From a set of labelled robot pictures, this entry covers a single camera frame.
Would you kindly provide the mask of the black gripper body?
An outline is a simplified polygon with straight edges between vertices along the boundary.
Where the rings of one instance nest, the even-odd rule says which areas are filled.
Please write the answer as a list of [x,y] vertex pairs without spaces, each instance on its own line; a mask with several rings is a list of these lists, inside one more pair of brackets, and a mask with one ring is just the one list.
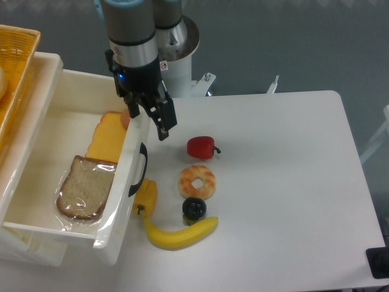
[[160,72],[160,62],[152,62],[140,67],[126,67],[114,60],[114,51],[105,51],[109,71],[113,74],[117,95],[124,103],[136,102],[147,114],[158,100],[169,97]]

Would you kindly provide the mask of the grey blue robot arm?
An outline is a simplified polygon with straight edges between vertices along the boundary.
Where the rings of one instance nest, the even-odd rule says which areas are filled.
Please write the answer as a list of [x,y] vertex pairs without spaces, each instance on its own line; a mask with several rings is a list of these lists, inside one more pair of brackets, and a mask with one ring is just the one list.
[[159,140],[177,124],[173,100],[190,97],[196,24],[181,1],[99,1],[110,48],[105,52],[117,95],[135,118],[144,109]]

